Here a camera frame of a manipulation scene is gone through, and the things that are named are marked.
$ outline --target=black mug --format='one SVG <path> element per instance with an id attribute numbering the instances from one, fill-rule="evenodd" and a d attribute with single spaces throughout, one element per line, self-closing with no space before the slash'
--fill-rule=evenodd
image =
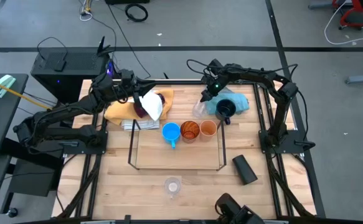
<path id="1" fill-rule="evenodd" d="M 232 117 L 237 110 L 235 103 L 231 100 L 220 100 L 216 105 L 216 118 L 225 121 L 225 124 L 230 124 Z"/>

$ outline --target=blue cup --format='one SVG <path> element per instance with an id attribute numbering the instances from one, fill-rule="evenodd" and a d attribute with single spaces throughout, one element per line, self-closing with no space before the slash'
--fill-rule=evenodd
<path id="1" fill-rule="evenodd" d="M 180 127 L 176 123 L 167 123 L 162 128 L 164 140 L 171 144 L 172 149 L 176 148 L 176 142 L 180 138 Z"/>

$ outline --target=orange cup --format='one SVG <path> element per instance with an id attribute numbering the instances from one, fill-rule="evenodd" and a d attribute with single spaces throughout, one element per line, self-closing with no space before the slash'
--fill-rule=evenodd
<path id="1" fill-rule="evenodd" d="M 180 131 L 184 142 L 193 143 L 199 135 L 199 125 L 193 121 L 186 121 L 181 125 Z"/>
<path id="2" fill-rule="evenodd" d="M 202 121 L 200 126 L 200 140 L 204 142 L 208 142 L 212 139 L 213 136 L 217 133 L 217 124 L 211 120 Z"/>

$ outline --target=cloth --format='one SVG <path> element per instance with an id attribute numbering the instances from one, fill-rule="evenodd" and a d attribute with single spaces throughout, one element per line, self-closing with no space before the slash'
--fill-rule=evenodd
<path id="1" fill-rule="evenodd" d="M 245 95 L 242 93 L 219 93 L 217 96 L 213 97 L 210 101 L 206 101 L 206 109 L 208 114 L 216 113 L 216 106 L 220 100 L 231 100 L 235 103 L 237 110 L 235 113 L 240 114 L 245 110 L 249 109 L 249 102 Z"/>
<path id="2" fill-rule="evenodd" d="M 159 128 L 159 120 L 154 121 L 152 119 L 149 119 L 149 120 L 145 120 L 145 121 L 138 121 L 138 125 L 141 128 L 141 130 L 157 129 L 157 128 Z M 131 131 L 133 128 L 133 120 L 124 119 L 121 122 L 121 127 L 125 131 Z M 137 125 L 134 127 L 134 130 L 139 131 Z"/>
<path id="3" fill-rule="evenodd" d="M 163 111 L 159 119 L 167 119 L 167 112 L 170 110 L 173 104 L 174 90 L 163 89 L 155 91 L 157 94 L 162 94 L 164 97 Z M 113 102 L 111 106 L 106 110 L 104 117 L 110 122 L 120 125 L 123 119 L 136 119 L 136 120 L 147 120 L 148 118 L 140 118 L 134 110 L 134 103 L 119 103 Z"/>

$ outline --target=yellow towel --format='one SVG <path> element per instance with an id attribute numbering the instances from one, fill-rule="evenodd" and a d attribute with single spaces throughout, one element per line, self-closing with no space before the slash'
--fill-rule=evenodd
<path id="1" fill-rule="evenodd" d="M 167 119 L 167 112 L 170 110 L 171 105 L 173 104 L 174 90 L 164 89 L 155 91 L 156 94 L 162 94 L 164 97 L 163 104 L 163 112 L 159 119 Z M 134 110 L 133 103 L 119 103 L 114 102 L 104 114 L 105 119 L 111 121 L 114 124 L 120 125 L 123 119 L 136 119 L 136 120 L 144 120 L 148 119 L 149 115 L 140 118 L 136 111 Z"/>

